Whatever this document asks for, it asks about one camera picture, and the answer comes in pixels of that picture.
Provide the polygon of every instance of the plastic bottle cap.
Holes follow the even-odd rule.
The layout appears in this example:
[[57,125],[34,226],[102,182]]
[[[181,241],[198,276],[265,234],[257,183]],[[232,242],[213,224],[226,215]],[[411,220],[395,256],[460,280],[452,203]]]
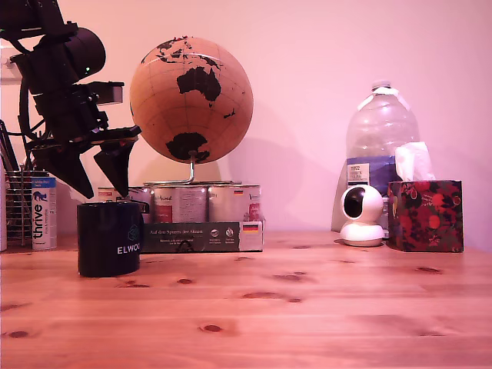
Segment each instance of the plastic bottle cap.
[[378,89],[379,87],[391,88],[391,82],[389,82],[386,79],[380,79],[380,80],[372,82],[372,91]]

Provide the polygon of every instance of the globe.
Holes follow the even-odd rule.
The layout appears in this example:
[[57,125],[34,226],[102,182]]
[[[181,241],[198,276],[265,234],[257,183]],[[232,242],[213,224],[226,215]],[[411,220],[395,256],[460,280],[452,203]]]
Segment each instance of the globe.
[[179,162],[217,160],[236,148],[251,122],[253,93],[244,69],[221,46],[174,38],[137,67],[130,109],[141,136]]

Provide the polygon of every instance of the pink wall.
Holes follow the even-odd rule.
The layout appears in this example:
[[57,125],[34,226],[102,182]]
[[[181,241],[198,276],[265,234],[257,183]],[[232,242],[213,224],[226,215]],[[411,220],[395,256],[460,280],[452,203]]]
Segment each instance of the pink wall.
[[[466,245],[490,247],[492,198],[483,196],[492,178],[489,0],[58,2],[65,20],[105,43],[106,66],[94,79],[126,84],[125,103],[105,109],[112,127],[131,125],[131,77],[158,43],[194,35],[241,62],[255,98],[251,128],[229,156],[199,167],[198,177],[261,184],[272,230],[331,226],[348,122],[371,82],[390,79],[417,116],[436,176],[464,182]],[[2,99],[12,126],[17,91]],[[84,165],[95,188],[107,184],[91,155]],[[140,140],[130,181],[176,179],[186,170]],[[83,199],[65,191],[61,227],[69,231],[74,201]]]

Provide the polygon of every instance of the wire basket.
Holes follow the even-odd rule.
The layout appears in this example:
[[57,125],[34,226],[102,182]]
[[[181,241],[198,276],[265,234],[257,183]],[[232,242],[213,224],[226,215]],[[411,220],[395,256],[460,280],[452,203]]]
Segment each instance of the wire basket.
[[7,245],[32,244],[32,177],[48,177],[47,171],[7,171],[5,173]]

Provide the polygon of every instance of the white security camera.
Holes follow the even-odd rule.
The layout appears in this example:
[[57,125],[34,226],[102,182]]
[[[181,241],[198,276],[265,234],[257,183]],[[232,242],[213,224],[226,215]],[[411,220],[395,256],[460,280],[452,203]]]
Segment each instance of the white security camera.
[[340,236],[351,246],[378,246],[383,241],[383,228],[376,221],[383,213],[379,191],[365,184],[347,189],[341,196],[341,210],[348,221]]

